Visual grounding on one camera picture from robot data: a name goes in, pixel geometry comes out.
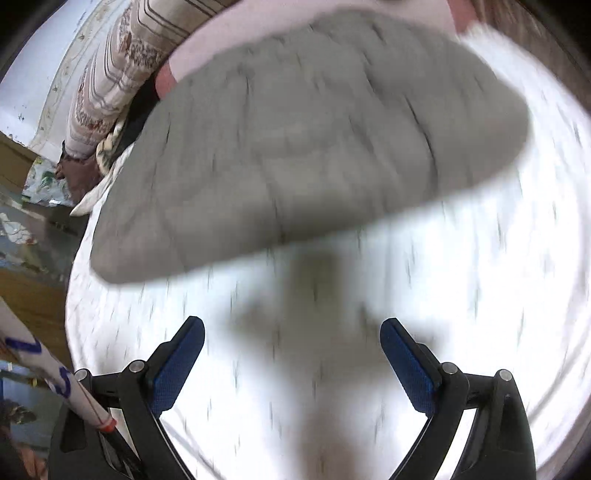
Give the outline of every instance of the rolled paper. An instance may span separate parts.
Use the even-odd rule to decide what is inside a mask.
[[[6,350],[20,365],[44,378],[53,392],[92,427],[110,433],[117,422],[90,395],[74,375],[36,339],[0,297],[0,351]]]

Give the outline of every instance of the blue rubber pad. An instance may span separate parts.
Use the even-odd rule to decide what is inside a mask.
[[[154,379],[150,409],[156,418],[173,407],[204,343],[205,327],[194,317],[192,326]]]
[[[435,392],[439,386],[434,384],[391,320],[383,322],[379,340],[414,409],[428,417],[433,415],[436,409]]]

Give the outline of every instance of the gray cushion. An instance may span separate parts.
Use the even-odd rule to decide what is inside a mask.
[[[154,109],[90,262],[145,281],[357,227],[489,178],[527,132],[524,101],[464,47],[340,11],[218,55]]]

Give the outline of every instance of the white surface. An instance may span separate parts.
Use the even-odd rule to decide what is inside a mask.
[[[591,123],[499,34],[475,29],[462,41],[524,95],[532,120],[515,169],[473,192],[358,232],[125,287],[89,269],[104,198],[97,203],[67,296],[73,362],[120,371],[188,315],[202,318],[206,346],[162,416],[200,479],[389,478],[425,420],[378,344],[391,316],[441,361],[513,372],[540,480],[572,452],[591,394]],[[453,472],[470,420],[439,478]]]
[[[0,131],[57,161],[77,83],[128,0],[68,0],[29,39],[0,83]]]

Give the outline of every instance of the metal screw head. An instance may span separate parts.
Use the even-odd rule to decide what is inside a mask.
[[[511,380],[513,380],[513,375],[511,375],[511,372],[509,372],[508,370],[501,370],[499,372],[499,376],[506,382],[510,382]]]
[[[75,374],[74,378],[78,380],[78,382],[84,380],[88,376],[88,370],[86,368],[80,368]]]
[[[129,365],[129,369],[136,374],[137,372],[141,372],[144,369],[144,365],[145,363],[143,363],[141,360],[136,360],[135,362],[131,362],[131,364]]]
[[[457,367],[451,362],[445,362],[443,365],[441,365],[441,367],[443,368],[443,371],[447,374],[457,374]]]

